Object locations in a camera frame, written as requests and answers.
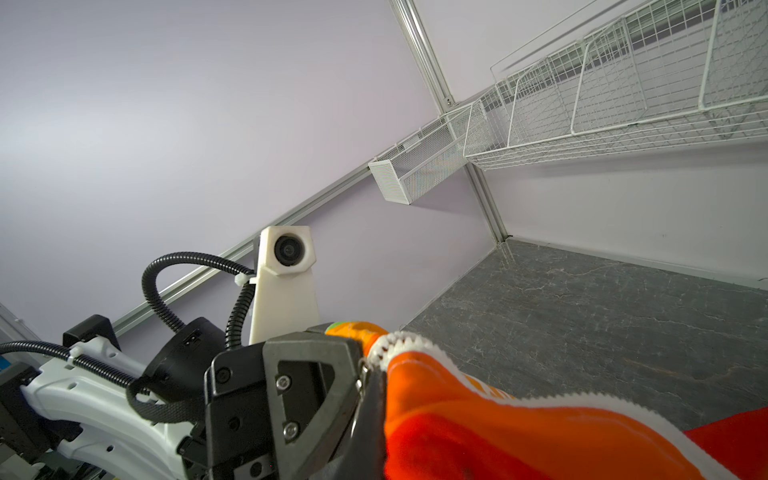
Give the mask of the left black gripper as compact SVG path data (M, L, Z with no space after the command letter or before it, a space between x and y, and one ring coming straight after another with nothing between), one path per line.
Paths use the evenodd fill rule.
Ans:
M355 412L361 358L357 341L316 332L218 354L205 376L208 476L307 479L321 470Z

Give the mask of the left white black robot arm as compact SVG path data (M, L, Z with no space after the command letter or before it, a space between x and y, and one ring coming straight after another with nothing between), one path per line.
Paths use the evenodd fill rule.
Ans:
M319 329L231 349L205 318L148 364L95 315L58 345L1 373L1 443L35 463L48 451L119 479L308 479L333 471L354 434L361 348Z

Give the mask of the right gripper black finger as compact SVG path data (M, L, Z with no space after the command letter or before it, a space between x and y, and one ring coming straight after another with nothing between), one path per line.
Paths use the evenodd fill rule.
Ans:
M385 479L387 458L384 423L386 418L386 374L378 368L360 367L360 398L343 454L312 479Z

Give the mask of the colourful rainbow kids jacket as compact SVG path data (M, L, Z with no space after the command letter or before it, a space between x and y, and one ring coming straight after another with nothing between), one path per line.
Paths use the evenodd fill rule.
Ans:
M386 479L763 479L767 412L684 431L601 393L518 399L459 370L431 340L368 322L329 336L357 341L386 377Z

